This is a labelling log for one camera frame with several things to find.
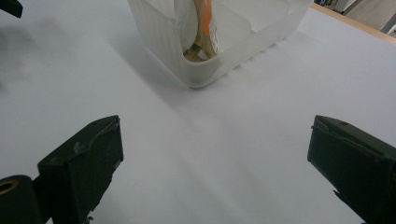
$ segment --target white table surface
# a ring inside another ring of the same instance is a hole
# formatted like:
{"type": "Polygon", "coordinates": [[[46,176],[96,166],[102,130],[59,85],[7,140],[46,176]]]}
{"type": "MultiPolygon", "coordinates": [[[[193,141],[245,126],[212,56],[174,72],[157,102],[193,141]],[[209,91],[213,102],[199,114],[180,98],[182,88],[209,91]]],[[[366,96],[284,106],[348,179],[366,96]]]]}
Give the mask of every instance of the white table surface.
{"type": "Polygon", "coordinates": [[[306,160],[316,114],[396,146],[396,48],[309,9],[198,91],[153,64],[126,0],[0,12],[0,177],[118,114],[125,160],[94,224],[359,224],[306,160]]]}

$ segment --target wooden surface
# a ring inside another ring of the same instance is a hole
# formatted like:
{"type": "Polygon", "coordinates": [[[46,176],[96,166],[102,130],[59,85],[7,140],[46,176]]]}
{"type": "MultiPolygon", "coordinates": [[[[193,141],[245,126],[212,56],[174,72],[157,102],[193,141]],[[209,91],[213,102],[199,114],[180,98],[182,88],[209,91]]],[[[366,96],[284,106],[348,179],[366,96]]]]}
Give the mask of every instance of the wooden surface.
{"type": "Polygon", "coordinates": [[[362,23],[360,23],[358,21],[354,21],[354,20],[352,20],[352,19],[350,19],[350,18],[348,18],[346,16],[343,16],[343,15],[341,15],[339,13],[331,11],[331,10],[327,9],[326,7],[322,7],[322,6],[320,6],[318,4],[315,4],[315,3],[312,4],[311,7],[313,9],[315,9],[317,11],[320,11],[320,12],[322,12],[322,13],[328,15],[328,16],[331,16],[331,17],[333,17],[333,18],[335,18],[335,19],[337,19],[339,21],[343,21],[344,23],[346,23],[348,25],[351,25],[353,27],[361,29],[361,30],[363,30],[364,32],[366,32],[366,33],[368,33],[370,35],[374,35],[374,36],[376,36],[378,38],[381,38],[381,39],[384,39],[384,40],[388,41],[389,43],[391,43],[393,45],[396,45],[396,38],[394,38],[394,37],[392,37],[390,35],[386,35],[384,33],[381,33],[381,32],[377,31],[376,29],[374,29],[374,28],[372,28],[370,26],[362,24],[362,23]]]}

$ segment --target white bin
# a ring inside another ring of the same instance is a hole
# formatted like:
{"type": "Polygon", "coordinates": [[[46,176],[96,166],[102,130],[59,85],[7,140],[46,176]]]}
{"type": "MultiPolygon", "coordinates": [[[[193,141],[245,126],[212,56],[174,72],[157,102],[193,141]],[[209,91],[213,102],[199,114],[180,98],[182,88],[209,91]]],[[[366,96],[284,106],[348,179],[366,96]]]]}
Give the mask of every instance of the white bin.
{"type": "Polygon", "coordinates": [[[184,58],[173,0],[129,0],[147,48],[180,81],[203,87],[293,32],[312,0],[212,0],[220,53],[204,62],[184,58]]]}

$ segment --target white tabletop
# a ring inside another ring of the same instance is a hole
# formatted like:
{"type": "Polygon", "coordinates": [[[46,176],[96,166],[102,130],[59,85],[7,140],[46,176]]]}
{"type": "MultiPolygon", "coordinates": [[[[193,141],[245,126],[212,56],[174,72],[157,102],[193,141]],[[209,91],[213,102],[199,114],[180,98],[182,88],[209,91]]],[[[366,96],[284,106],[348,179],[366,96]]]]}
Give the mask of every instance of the white tabletop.
{"type": "Polygon", "coordinates": [[[306,160],[316,114],[396,146],[396,48],[309,9],[298,31],[200,90],[147,55],[126,0],[0,12],[0,178],[118,114],[125,160],[94,224],[359,224],[306,160]]]}

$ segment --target white plastic container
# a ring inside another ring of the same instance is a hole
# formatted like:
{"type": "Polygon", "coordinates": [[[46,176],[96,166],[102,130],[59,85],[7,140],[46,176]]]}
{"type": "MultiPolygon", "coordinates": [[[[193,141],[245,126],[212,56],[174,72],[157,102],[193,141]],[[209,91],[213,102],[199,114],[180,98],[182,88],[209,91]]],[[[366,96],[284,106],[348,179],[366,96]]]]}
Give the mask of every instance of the white plastic container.
{"type": "Polygon", "coordinates": [[[293,32],[312,0],[212,0],[220,53],[204,62],[184,58],[174,0],[129,0],[147,48],[180,81],[203,87],[293,32]]]}

